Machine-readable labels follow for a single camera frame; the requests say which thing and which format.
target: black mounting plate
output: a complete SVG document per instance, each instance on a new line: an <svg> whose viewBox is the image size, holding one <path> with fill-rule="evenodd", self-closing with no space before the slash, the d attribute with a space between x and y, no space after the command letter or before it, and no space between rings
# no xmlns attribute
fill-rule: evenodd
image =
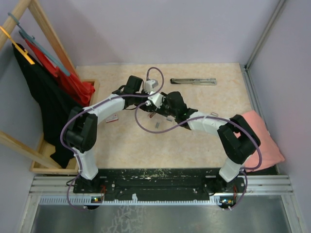
<svg viewBox="0 0 311 233"><path fill-rule="evenodd" d="M215 186L219 168L161 168L161 169L99 169L93 187L78 179L74 193L100 193L105 186L105 200L132 200L136 194L141 201L209 200L211 190L233 193L243 191L243 178L236 178L228 187Z"/></svg>

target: wooden stick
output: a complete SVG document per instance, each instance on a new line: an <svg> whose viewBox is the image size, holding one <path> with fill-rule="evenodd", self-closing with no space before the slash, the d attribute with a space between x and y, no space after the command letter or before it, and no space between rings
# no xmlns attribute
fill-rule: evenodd
<svg viewBox="0 0 311 233"><path fill-rule="evenodd" d="M38 153L37 151L31 149L30 147L26 146L25 144L17 141L15 138L1 131L0 131L0 143L4 144L5 146L11 148L12 150L22 155L25 155L26 157L38 163L41 163L46 167L60 168L60 165L58 165L53 159L49 157L44 157L42 154Z"/></svg>
<svg viewBox="0 0 311 233"><path fill-rule="evenodd" d="M42 32L48 39L49 43L51 44L52 48L56 52L58 58L63 63L64 67L70 71L71 73L77 75L77 72L74 68L74 65L69 58L67 52L64 49L64 46L60 42L56 32L54 31L48 17L46 16L45 12L43 11L40 3L38 0L32 0L28 6L31 14L34 16L35 20L37 21L38 25L40 26Z"/></svg>
<svg viewBox="0 0 311 233"><path fill-rule="evenodd" d="M20 0L18 2L18 4L15 6L14 10L11 12L12 15L14 15L15 18L20 20L21 16L23 15L25 10L27 9L30 2L31 2L31 0ZM15 26L16 26L16 23L15 23L14 19L12 19L12 17L8 16L8 18L6 19L6 21L4 22L2 27L9 34L11 34ZM0 31L0 50L2 49L2 47L5 44L7 39L8 39L8 37L2 31Z"/></svg>

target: black cloth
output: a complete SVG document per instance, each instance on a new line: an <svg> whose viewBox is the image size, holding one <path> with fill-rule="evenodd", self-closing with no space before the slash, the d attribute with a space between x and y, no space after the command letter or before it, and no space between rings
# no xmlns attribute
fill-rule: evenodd
<svg viewBox="0 0 311 233"><path fill-rule="evenodd" d="M61 144L60 133L67 123L71 109L81 105L61 90L50 73L31 55L29 56L35 62L34 65L31 65L14 45L12 46L30 93L41 108L44 139L55 146L55 153L51 158L62 168L66 168L69 160L73 158L73 153Z"/></svg>

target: lavender wall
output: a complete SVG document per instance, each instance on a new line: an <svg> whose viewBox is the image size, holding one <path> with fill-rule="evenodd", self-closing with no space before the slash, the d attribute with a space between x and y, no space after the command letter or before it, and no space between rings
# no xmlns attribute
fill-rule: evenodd
<svg viewBox="0 0 311 233"><path fill-rule="evenodd" d="M76 65L245 64L278 0L41 0Z"/></svg>
<svg viewBox="0 0 311 233"><path fill-rule="evenodd" d="M311 1L289 0L251 68L273 139L311 232Z"/></svg>
<svg viewBox="0 0 311 233"><path fill-rule="evenodd" d="M0 25L17 1L0 0ZM40 43L52 50L27 10L21 25ZM14 30L12 37L25 44ZM35 149L42 134L41 113L7 41L0 51L0 130ZM33 180L31 160L0 144L0 232L17 232Z"/></svg>

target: red cloth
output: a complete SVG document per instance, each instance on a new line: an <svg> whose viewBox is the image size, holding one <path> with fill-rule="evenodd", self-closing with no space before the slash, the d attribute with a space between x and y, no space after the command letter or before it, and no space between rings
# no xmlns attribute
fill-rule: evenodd
<svg viewBox="0 0 311 233"><path fill-rule="evenodd" d="M95 92L94 86L91 83L80 81L80 79L73 73L70 73L70 76L66 76L59 67L54 67L41 50L31 44L28 40L25 41L35 53L40 63L55 77L58 86L83 107L88 106L92 94Z"/></svg>

